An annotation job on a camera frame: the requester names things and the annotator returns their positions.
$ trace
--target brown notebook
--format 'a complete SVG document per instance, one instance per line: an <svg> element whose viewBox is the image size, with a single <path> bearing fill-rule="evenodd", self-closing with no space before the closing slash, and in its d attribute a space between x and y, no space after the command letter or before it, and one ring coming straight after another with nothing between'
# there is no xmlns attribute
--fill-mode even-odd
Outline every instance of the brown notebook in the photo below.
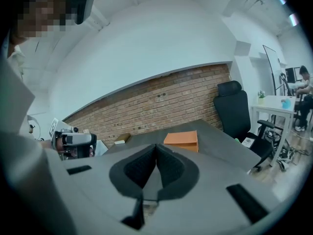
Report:
<svg viewBox="0 0 313 235"><path fill-rule="evenodd" d="M195 152L199 150L197 131L169 133L164 140L164 144Z"/></svg>
<svg viewBox="0 0 313 235"><path fill-rule="evenodd" d="M127 139L131 136L130 133L124 133L118 136L118 138L114 141L115 144L126 143Z"/></svg>

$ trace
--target black pants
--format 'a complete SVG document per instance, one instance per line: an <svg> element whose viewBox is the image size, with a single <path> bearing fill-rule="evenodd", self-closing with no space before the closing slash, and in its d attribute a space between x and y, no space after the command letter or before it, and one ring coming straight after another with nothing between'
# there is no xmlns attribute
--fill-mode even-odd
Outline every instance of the black pants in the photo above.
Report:
<svg viewBox="0 0 313 235"><path fill-rule="evenodd" d="M306 127L308 125L307 117L310 112L310 109L313 109L313 98L312 95L307 95L304 97L300 106L300 127Z"/></svg>

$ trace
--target black rectangular slot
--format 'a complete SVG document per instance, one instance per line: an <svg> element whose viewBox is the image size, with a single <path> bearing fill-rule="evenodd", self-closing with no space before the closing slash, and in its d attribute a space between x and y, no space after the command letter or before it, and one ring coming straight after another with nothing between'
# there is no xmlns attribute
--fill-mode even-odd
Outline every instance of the black rectangular slot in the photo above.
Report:
<svg viewBox="0 0 313 235"><path fill-rule="evenodd" d="M268 212L240 185L226 188L252 224L264 218Z"/></svg>
<svg viewBox="0 0 313 235"><path fill-rule="evenodd" d="M83 171L90 170L90 169L91 167L89 165L83 165L83 166L67 169L67 172L69 173L69 175L72 175L72 174L76 174L76 173L83 172Z"/></svg>

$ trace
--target green plant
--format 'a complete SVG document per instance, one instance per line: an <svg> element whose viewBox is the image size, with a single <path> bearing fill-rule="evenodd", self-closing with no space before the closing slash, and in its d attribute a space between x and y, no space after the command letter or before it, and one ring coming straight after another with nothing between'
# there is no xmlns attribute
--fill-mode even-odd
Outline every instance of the green plant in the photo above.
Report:
<svg viewBox="0 0 313 235"><path fill-rule="evenodd" d="M258 97L259 98L264 98L265 97L265 92L264 91L259 91L258 92Z"/></svg>

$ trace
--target ceiling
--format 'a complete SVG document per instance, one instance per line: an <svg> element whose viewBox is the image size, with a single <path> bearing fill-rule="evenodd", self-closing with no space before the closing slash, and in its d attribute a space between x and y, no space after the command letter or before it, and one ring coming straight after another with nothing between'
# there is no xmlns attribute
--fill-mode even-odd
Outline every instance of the ceiling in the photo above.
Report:
<svg viewBox="0 0 313 235"><path fill-rule="evenodd" d="M91 21L99 22L101 17L100 24L105 27L117 12L145 1L149 0L95 0L94 7L98 12L93 10L94 20ZM194 1L216 13L222 13L229 3L229 0ZM232 5L234 11L247 13L275 35L282 34L291 27L285 8L279 0L236 0L235 4L236 6ZM83 23L67 26L65 31L55 27L45 36L31 39L20 45L26 56L25 63L22 65L23 80L30 90L47 92L64 58L86 34L96 31L90 25L92 24Z"/></svg>

